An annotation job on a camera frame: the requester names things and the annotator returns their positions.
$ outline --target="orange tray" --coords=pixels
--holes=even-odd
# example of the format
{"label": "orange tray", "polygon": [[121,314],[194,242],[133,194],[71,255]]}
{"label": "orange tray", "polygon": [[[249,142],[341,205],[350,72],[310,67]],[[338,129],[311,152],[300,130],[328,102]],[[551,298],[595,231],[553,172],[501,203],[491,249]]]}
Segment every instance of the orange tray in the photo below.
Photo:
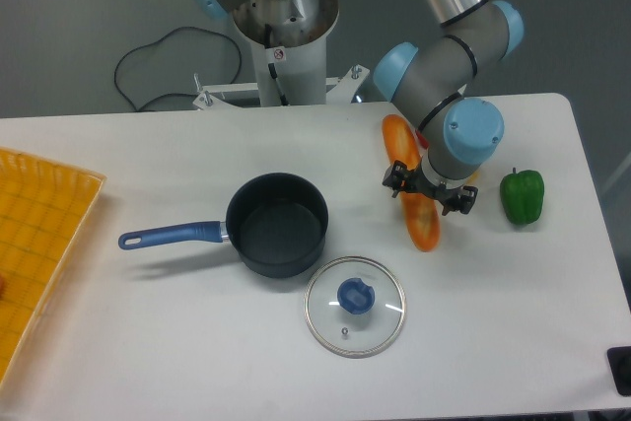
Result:
{"label": "orange tray", "polygon": [[104,182],[97,173],[0,148],[0,384]]}

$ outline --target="black object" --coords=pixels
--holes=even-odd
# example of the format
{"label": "black object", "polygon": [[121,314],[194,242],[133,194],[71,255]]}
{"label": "black object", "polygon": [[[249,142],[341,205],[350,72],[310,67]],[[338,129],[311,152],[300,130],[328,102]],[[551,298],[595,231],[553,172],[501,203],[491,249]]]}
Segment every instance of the black object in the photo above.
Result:
{"label": "black object", "polygon": [[447,189],[444,184],[436,186],[425,178],[420,165],[411,171],[399,160],[395,161],[386,170],[382,184],[394,191],[392,197],[396,197],[400,191],[420,192],[431,199],[439,201],[443,204],[444,216],[450,212],[468,214],[477,197],[477,187],[463,186]]}
{"label": "black object", "polygon": [[573,413],[524,414],[519,416],[484,417],[482,421],[574,421]]}
{"label": "black object", "polygon": [[480,7],[482,7],[484,4],[486,4],[489,0],[480,0],[477,4],[469,7],[468,9],[466,9],[464,12],[460,12],[459,14],[457,14],[455,17],[451,17],[449,20],[446,20],[444,22],[441,23],[441,29],[445,29],[446,27],[448,27],[449,25],[453,25],[454,23],[456,23],[459,20],[462,20],[464,17],[466,17],[467,15],[472,14],[473,12],[475,12],[477,9],[479,9]]}
{"label": "black object", "polygon": [[[272,26],[269,24],[265,24],[265,38],[263,40],[263,46],[265,49],[269,49],[272,47],[271,44],[272,39]],[[287,96],[283,91],[283,87],[280,84],[280,78],[278,77],[278,72],[276,71],[276,65],[274,62],[267,63],[267,69],[269,70],[269,75],[274,80],[274,84],[276,85],[276,91],[278,92],[278,99],[280,100],[281,105],[289,105],[289,101],[287,101]]]}
{"label": "black object", "polygon": [[473,76],[473,78],[475,78],[475,76],[477,76],[477,59],[475,58],[475,54],[471,50],[471,47],[468,44],[466,44],[466,42],[464,42],[462,38],[458,36],[445,35],[445,38],[452,39],[457,44],[459,44],[460,47],[464,50],[466,55],[469,57],[469,61],[471,62],[471,75]]}
{"label": "black object", "polygon": [[118,93],[127,101],[127,103],[129,105],[131,105],[131,108],[134,109],[134,112],[151,111],[151,110],[148,109],[148,107],[153,105],[153,104],[155,104],[158,101],[161,101],[162,99],[166,99],[166,98],[196,98],[198,96],[197,94],[188,94],[188,93],[166,93],[166,94],[162,94],[161,96],[157,96],[156,98],[151,99],[150,101],[148,101],[147,103],[144,103],[141,106],[137,106],[134,103],[134,101],[129,99],[129,97],[127,97],[127,95],[122,92],[122,90],[120,89],[120,86],[118,85],[118,69],[120,68],[120,65],[125,60],[125,58],[127,58],[127,56],[129,56],[130,54],[133,54],[136,51],[139,51],[141,49],[149,48],[149,47],[152,47],[152,46],[157,46],[160,43],[162,43],[164,40],[169,38],[170,36],[179,34],[181,32],[194,32],[194,33],[207,34],[207,35],[211,35],[211,36],[218,36],[220,38],[223,38],[226,41],[229,41],[230,44],[235,47],[235,49],[237,51],[237,55],[239,57],[239,63],[237,65],[237,71],[235,72],[235,74],[233,75],[232,79],[230,80],[230,84],[233,84],[237,80],[237,78],[239,77],[239,75],[241,73],[241,67],[242,67],[242,63],[243,63],[243,58],[242,58],[242,55],[241,55],[241,49],[239,48],[239,45],[237,44],[236,41],[234,41],[232,38],[230,38],[227,35],[220,34],[219,32],[213,32],[211,30],[200,29],[199,27],[178,27],[177,29],[171,30],[166,35],[164,35],[162,38],[160,38],[160,39],[158,39],[158,40],[156,40],[156,41],[154,41],[152,43],[143,44],[142,46],[138,46],[138,47],[136,47],[136,48],[134,48],[134,49],[132,49],[130,51],[127,51],[122,56],[122,58],[120,58],[118,60],[118,63],[116,64],[116,67],[114,68],[114,87],[116,88]]}
{"label": "black object", "polygon": [[622,396],[631,396],[631,347],[607,350],[615,387]]}
{"label": "black object", "polygon": [[123,234],[122,249],[184,241],[230,240],[245,265],[270,278],[295,276],[312,266],[324,248],[326,202],[306,179],[285,173],[262,175],[233,196],[223,223],[199,222]]}

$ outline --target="black cable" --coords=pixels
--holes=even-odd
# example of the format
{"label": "black cable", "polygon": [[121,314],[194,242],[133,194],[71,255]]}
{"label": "black cable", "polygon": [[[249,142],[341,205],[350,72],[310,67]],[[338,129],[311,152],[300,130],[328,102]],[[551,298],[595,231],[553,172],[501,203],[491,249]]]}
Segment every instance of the black cable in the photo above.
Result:
{"label": "black cable", "polygon": [[[263,38],[263,46],[265,47],[265,49],[269,49],[272,47],[272,26],[269,24],[265,24],[265,36]],[[280,100],[280,104],[281,105],[289,105],[289,102],[287,101],[287,96],[285,96],[285,93],[283,92],[283,88],[280,84],[280,79],[278,79],[278,73],[276,72],[276,65],[271,62],[271,63],[267,63],[267,69],[269,69],[269,75],[272,77],[272,79],[274,80],[274,83],[276,84],[276,91],[278,92],[278,99]]]}
{"label": "black cable", "polygon": [[158,44],[162,43],[168,37],[173,36],[175,34],[178,34],[179,32],[186,32],[186,31],[188,31],[188,32],[200,32],[202,34],[208,34],[208,35],[212,35],[212,36],[220,36],[221,38],[226,39],[227,41],[229,41],[235,47],[235,49],[237,50],[237,55],[239,56],[239,64],[237,66],[237,71],[235,72],[235,74],[233,76],[233,79],[230,80],[229,84],[233,84],[235,81],[237,81],[237,78],[241,74],[241,67],[242,67],[242,64],[243,64],[243,57],[241,55],[241,49],[239,48],[239,45],[237,44],[236,41],[234,41],[232,38],[230,38],[227,35],[220,34],[219,32],[213,32],[211,30],[200,29],[198,27],[178,27],[177,29],[171,30],[166,35],[164,35],[162,38],[154,41],[153,43],[144,44],[142,46],[138,46],[138,47],[132,49],[131,51],[127,51],[122,56],[122,58],[120,58],[118,60],[118,64],[116,64],[116,67],[114,68],[114,87],[116,88],[118,93],[121,94],[123,96],[123,98],[129,103],[129,105],[131,105],[131,108],[133,108],[135,112],[145,111],[145,110],[147,110],[147,107],[149,107],[150,105],[153,105],[157,101],[161,101],[162,99],[166,99],[166,98],[196,98],[197,97],[197,95],[195,95],[195,94],[188,94],[188,93],[167,93],[167,94],[162,94],[161,96],[158,96],[156,98],[153,98],[150,101],[148,101],[147,103],[145,103],[145,104],[141,105],[140,107],[138,107],[138,106],[136,106],[134,101],[129,99],[127,97],[127,95],[122,92],[122,90],[120,89],[120,86],[118,86],[118,69],[120,68],[120,65],[125,60],[125,58],[127,58],[127,56],[129,56],[130,54],[133,54],[136,51],[139,51],[141,49],[149,48],[151,46],[157,46]]}

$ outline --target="glass lid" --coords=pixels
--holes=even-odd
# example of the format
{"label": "glass lid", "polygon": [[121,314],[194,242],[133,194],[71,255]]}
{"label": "glass lid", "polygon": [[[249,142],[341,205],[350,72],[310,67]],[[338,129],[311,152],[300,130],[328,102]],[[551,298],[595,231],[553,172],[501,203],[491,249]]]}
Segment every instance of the glass lid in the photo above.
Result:
{"label": "glass lid", "polygon": [[346,256],[318,270],[305,292],[305,317],[317,341],[344,357],[386,349],[405,320],[405,295],[383,265]]}

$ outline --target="black saucepan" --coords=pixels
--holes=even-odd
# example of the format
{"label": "black saucepan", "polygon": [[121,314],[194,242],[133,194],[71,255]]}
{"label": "black saucepan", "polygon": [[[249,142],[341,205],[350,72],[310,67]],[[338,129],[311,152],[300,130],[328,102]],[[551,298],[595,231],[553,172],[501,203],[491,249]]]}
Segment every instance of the black saucepan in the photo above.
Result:
{"label": "black saucepan", "polygon": [[230,241],[245,265],[270,278],[288,278],[312,266],[324,248],[326,202],[306,179],[262,175],[234,195],[226,221],[194,222],[123,234],[118,246],[132,250],[184,241]]}

